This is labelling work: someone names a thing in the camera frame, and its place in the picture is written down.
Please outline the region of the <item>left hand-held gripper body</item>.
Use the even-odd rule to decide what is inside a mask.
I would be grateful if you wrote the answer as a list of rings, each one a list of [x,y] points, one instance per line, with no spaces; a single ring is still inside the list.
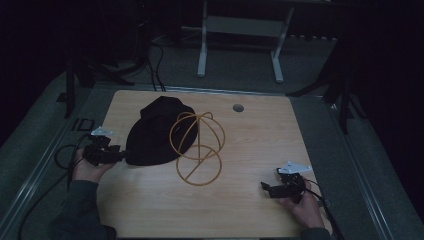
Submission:
[[[98,127],[93,130],[89,139],[92,141],[83,151],[83,157],[94,166],[112,164],[120,161],[120,146],[110,144],[112,131]]]

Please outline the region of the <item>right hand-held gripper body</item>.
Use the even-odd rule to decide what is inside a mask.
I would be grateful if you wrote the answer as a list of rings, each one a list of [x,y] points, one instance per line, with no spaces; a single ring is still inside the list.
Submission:
[[[288,161],[285,165],[276,169],[280,176],[281,184],[270,186],[268,194],[271,198],[289,198],[294,203],[299,203],[306,189],[302,173],[310,172],[312,167],[300,163]]]

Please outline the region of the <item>black bucket hat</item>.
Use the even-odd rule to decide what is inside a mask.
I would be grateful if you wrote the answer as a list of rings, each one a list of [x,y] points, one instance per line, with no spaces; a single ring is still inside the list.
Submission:
[[[140,110],[131,128],[126,163],[154,166],[175,160],[194,143],[198,134],[195,111],[178,98],[160,96]]]

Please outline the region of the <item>yellow wire hat stand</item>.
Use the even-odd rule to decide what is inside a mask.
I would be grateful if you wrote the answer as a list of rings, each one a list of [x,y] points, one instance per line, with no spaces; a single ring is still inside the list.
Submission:
[[[176,172],[185,183],[206,186],[221,175],[220,153],[226,133],[211,112],[179,114],[169,132],[169,142],[177,154]]]

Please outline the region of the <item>person's left hand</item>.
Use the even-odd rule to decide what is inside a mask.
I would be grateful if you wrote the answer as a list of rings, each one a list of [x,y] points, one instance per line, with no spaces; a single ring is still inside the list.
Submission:
[[[78,149],[76,152],[76,165],[72,174],[73,181],[89,181],[99,183],[103,175],[114,167],[114,164],[94,166],[83,157],[83,153],[83,149]]]

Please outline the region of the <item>person's right hand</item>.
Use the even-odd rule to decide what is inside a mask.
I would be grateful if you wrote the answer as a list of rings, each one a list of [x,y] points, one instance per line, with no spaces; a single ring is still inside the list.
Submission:
[[[316,198],[312,193],[311,184],[304,181],[306,190],[299,203],[294,203],[289,198],[279,199],[279,203],[288,209],[295,219],[305,228],[324,228],[325,224],[319,210]]]

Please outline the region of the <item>black tripod stand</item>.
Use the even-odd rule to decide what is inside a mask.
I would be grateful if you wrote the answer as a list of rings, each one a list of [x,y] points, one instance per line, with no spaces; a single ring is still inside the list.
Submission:
[[[327,85],[322,99],[326,104],[335,104],[341,99],[338,124],[342,132],[347,134],[351,87],[358,70],[360,53],[361,50],[353,39],[339,38],[317,79],[300,90],[287,93],[287,96],[300,97]]]
[[[64,118],[68,119],[76,107],[75,79],[78,79],[82,87],[93,88],[96,80],[92,73],[98,72],[112,82],[120,85],[133,86],[134,83],[125,80],[123,75],[141,69],[145,63],[146,60],[136,60],[130,67],[112,71],[88,56],[71,55],[65,64],[65,91],[57,99],[58,102],[64,102],[66,104]]]

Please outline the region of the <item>black square frame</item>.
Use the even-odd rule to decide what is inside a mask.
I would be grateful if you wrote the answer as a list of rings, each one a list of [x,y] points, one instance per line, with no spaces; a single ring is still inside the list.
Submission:
[[[77,118],[72,124],[72,131],[92,131],[95,126],[93,119]]]

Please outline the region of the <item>white metal table frame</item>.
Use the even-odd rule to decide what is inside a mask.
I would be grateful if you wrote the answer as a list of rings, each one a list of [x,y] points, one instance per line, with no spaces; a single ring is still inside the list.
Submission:
[[[232,35],[272,37],[278,40],[277,46],[270,51],[271,64],[275,82],[284,82],[283,71],[280,63],[280,53],[287,37],[289,25],[292,20],[294,8],[289,7],[284,20],[263,20],[237,17],[224,17],[208,13],[208,0],[202,1],[201,47],[197,65],[197,76],[206,75],[208,56],[208,33],[225,33]]]

